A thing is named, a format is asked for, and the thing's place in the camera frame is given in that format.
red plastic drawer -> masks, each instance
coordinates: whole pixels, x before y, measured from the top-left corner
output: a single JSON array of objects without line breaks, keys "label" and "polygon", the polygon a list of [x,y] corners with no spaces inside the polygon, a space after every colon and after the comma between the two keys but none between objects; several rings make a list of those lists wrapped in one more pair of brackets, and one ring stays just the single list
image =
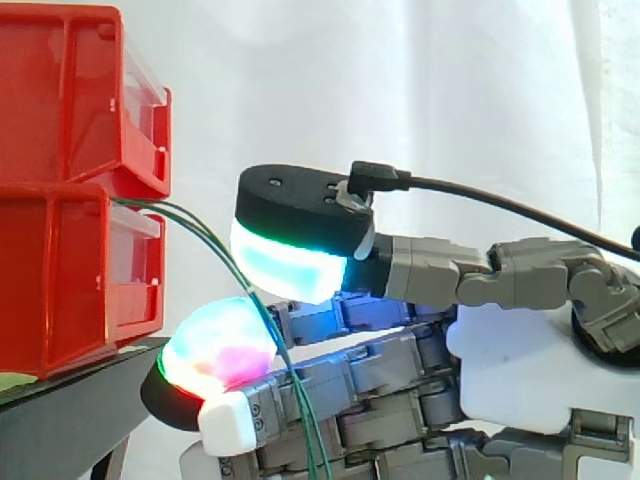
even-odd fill
[{"label": "red plastic drawer", "polygon": [[98,185],[0,185],[0,372],[44,378],[160,329],[164,241]]},{"label": "red plastic drawer", "polygon": [[0,65],[0,183],[169,195],[171,95],[126,38],[118,10],[0,3]]}]

cyan light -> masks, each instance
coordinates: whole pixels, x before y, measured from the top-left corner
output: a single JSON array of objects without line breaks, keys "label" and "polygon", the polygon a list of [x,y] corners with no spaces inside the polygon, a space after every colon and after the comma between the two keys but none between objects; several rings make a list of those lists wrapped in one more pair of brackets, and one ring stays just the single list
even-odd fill
[{"label": "cyan light", "polygon": [[237,220],[231,251],[238,267],[258,287],[289,300],[319,304],[340,290],[347,259],[285,245],[256,235]]},{"label": "cyan light", "polygon": [[211,399],[257,380],[271,368],[276,345],[247,297],[199,308],[162,349],[159,367],[167,381]]}]

white backdrop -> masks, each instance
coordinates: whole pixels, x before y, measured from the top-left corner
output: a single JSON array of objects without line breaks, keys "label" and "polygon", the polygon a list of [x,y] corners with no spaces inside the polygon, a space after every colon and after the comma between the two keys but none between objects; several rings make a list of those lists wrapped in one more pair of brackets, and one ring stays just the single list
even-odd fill
[{"label": "white backdrop", "polygon": [[[174,93],[173,200],[222,237],[247,166],[347,172],[356,159],[507,195],[627,243],[640,223],[634,2],[114,3]],[[437,194],[391,194],[376,208],[381,231],[480,248],[550,233]],[[164,334],[238,293],[196,241],[169,234]],[[146,421],[124,478],[178,479],[193,441]]]}]

green wire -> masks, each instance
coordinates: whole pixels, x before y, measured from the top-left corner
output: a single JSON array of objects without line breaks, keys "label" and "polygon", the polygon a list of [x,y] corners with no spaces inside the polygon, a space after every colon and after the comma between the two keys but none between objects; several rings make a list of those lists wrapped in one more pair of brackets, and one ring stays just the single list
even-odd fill
[{"label": "green wire", "polygon": [[285,365],[287,367],[287,370],[291,375],[291,378],[294,384],[294,392],[296,394],[296,400],[298,402],[298,406],[300,407],[300,420],[302,423],[302,428],[305,436],[305,443],[307,444],[307,463],[309,464],[309,478],[310,480],[317,480],[317,471],[316,471],[317,466],[315,462],[313,440],[311,438],[311,432],[309,431],[309,418],[311,418],[311,424],[315,431],[314,433],[318,441],[318,445],[320,447],[322,463],[325,467],[327,480],[332,480],[333,472],[331,471],[331,466],[329,464],[326,447],[322,439],[322,433],[319,428],[315,411],[311,406],[311,401],[309,399],[309,396],[304,386],[302,385],[300,377],[298,376],[297,371],[293,367],[291,358],[289,357],[289,352],[286,349],[284,339],[282,338],[282,335],[278,330],[277,325],[273,320],[273,317],[271,316],[267,308],[264,306],[264,304],[262,303],[262,301],[260,300],[256,292],[253,290],[251,283],[247,280],[244,274],[237,267],[237,265],[235,264],[235,261],[233,260],[233,257],[231,256],[227,248],[224,246],[224,244],[202,220],[200,220],[195,214],[191,213],[189,210],[187,210],[184,207],[181,207],[180,205],[176,205],[176,204],[165,202],[165,201],[155,201],[155,203],[165,205],[167,207],[173,208],[187,215],[193,221],[189,221],[178,214],[170,212],[169,210],[152,205],[147,201],[125,200],[125,199],[118,199],[116,201],[122,205],[144,208],[144,209],[159,213],[169,218],[170,220],[178,223],[180,226],[189,230],[191,233],[193,233],[198,238],[200,238],[216,254],[216,256],[218,256],[218,258],[222,260],[225,266],[231,271],[231,273],[234,275],[236,280],[240,283],[240,285],[243,287],[245,292],[251,298],[254,305],[258,309],[260,315],[262,316],[263,321],[267,325],[269,331],[275,337],[274,340],[278,345],[280,355],[282,356],[285,362]]}]

black shelf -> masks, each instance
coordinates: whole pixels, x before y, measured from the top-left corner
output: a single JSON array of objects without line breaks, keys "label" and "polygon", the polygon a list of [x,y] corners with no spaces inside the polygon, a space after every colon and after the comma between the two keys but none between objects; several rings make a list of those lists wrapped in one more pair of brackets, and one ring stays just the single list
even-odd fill
[{"label": "black shelf", "polygon": [[140,385],[166,338],[0,393],[0,479],[76,480],[147,416]]}]

